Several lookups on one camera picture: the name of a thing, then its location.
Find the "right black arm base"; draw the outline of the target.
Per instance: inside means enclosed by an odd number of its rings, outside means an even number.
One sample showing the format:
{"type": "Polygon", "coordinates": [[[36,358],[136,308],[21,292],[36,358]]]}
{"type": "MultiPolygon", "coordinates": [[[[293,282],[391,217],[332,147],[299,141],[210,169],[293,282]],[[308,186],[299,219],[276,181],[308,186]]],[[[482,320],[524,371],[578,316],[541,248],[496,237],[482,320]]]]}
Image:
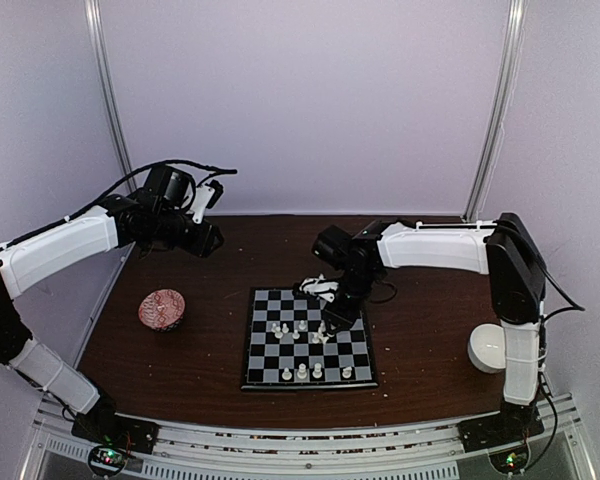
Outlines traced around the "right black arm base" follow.
{"type": "Polygon", "coordinates": [[[501,402],[497,413],[461,421],[458,432],[466,453],[488,453],[491,466],[501,474],[522,474],[531,463],[531,437],[545,431],[534,403],[501,402]]]}

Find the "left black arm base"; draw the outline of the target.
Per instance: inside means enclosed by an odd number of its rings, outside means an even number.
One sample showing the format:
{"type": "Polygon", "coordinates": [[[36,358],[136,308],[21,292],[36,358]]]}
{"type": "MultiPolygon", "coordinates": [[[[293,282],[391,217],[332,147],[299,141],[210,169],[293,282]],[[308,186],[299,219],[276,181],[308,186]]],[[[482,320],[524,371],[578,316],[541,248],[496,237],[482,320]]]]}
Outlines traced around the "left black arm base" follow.
{"type": "Polygon", "coordinates": [[[121,416],[111,409],[76,414],[71,428],[74,437],[93,443],[86,463],[98,478],[110,479],[139,459],[151,454],[159,433],[152,421],[121,416]]]}

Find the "black grey chessboard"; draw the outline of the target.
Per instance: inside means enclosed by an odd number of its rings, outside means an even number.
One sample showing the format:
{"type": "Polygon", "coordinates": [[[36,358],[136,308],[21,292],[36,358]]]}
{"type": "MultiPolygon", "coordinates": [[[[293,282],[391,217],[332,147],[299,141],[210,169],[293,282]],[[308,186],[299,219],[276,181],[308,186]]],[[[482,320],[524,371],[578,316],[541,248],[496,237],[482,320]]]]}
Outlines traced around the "black grey chessboard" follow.
{"type": "Polygon", "coordinates": [[[330,337],[322,345],[311,342],[323,322],[322,300],[300,298],[289,287],[254,287],[250,291],[248,320],[244,342],[241,389],[243,391],[299,391],[376,388],[379,386],[371,331],[362,312],[354,325],[330,337]],[[299,330],[300,321],[307,330],[299,330]],[[286,323],[289,333],[276,337],[272,325],[286,323]],[[300,338],[294,340],[294,329],[300,338]],[[298,366],[304,363],[308,376],[298,380],[298,366]],[[322,365],[323,375],[312,376],[316,363],[322,365]],[[342,369],[353,369],[349,379],[342,378],[342,369]],[[282,379],[288,368],[289,381],[282,379]]]}

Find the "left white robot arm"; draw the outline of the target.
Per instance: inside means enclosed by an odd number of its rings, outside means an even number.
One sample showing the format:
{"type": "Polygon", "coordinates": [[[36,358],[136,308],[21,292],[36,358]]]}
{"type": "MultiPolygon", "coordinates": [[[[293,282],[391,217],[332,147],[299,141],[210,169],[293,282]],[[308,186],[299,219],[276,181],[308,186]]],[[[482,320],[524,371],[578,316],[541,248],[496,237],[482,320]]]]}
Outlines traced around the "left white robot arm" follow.
{"type": "Polygon", "coordinates": [[[130,244],[210,256],[224,239],[205,215],[224,193],[219,177],[234,173],[185,159],[150,163],[130,172],[146,176],[133,192],[119,193],[116,181],[74,213],[0,243],[0,365],[86,414],[86,429],[101,443],[117,442],[122,419],[100,405],[104,395],[92,381],[25,325],[15,301],[76,264],[130,244]]]}

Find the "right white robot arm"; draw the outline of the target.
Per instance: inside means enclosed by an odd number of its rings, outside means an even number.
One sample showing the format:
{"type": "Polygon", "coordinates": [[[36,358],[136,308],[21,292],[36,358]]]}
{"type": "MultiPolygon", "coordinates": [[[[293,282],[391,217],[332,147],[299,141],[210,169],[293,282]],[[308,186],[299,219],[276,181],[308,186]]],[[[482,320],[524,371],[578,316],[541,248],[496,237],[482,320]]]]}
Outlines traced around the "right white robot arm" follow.
{"type": "Polygon", "coordinates": [[[530,426],[526,406],[539,391],[546,350],[546,277],[545,262],[517,215],[473,223],[379,219],[355,234],[332,225],[318,234],[312,252],[337,274],[306,278],[299,290],[323,301],[333,332],[353,324],[391,273],[432,271],[478,281],[504,341],[502,400],[509,406],[494,417],[493,433],[510,442],[530,426]]]}

